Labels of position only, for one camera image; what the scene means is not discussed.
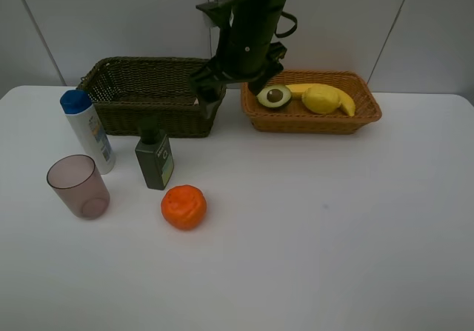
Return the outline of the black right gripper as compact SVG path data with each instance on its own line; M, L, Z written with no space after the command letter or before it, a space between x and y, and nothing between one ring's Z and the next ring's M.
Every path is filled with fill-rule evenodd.
M286 0L235 0L230 28L219 28L215 55L191 75L201 114L211 119L220 106L226 85L249 81L248 88L258 95L283 69L282 64L267 66L267 53Z

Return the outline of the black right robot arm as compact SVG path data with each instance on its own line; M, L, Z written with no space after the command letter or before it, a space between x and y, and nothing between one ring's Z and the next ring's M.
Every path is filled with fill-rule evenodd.
M214 0L197 5L213 26L219 28L215 55L189 77L201 114L211 118L229 84L246 83L253 93L278 75L286 47L274 38L292 35L297 27L278 33L280 18L296 23L284 12L286 0Z

